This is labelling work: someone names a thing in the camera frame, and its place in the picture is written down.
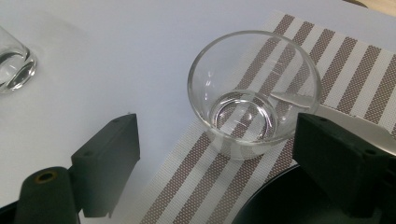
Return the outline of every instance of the striped placemat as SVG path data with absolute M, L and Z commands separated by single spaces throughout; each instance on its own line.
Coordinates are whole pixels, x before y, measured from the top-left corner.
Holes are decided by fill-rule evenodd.
M 324 105 L 396 135 L 394 53 L 279 11 L 263 29 L 292 39 L 309 53 L 321 76 Z M 210 148 L 196 120 L 123 223 L 231 223 L 263 183 L 295 164 L 292 144 L 290 139 L 260 157 L 231 160 Z

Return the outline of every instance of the table surface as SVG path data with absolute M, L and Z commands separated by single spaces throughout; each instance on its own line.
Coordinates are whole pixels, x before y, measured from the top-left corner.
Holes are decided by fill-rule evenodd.
M 158 172 L 194 120 L 187 76 L 199 51 L 234 31 L 261 29 L 274 10 L 396 51 L 396 18 L 341 0 L 0 1 L 0 25 L 38 58 L 35 77 L 0 95 L 0 206 L 22 181 L 71 155 L 110 120 L 136 113 L 141 160 L 114 218 Z

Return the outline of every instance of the drinking glass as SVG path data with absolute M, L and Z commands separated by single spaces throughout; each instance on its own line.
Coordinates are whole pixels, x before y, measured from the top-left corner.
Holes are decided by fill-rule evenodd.
M 15 91 L 34 74 L 35 55 L 0 27 L 0 93 Z
M 320 77 L 308 54 L 282 35 L 241 31 L 196 57 L 188 78 L 191 107 L 211 146 L 250 159 L 293 136 L 298 113 L 314 113 Z

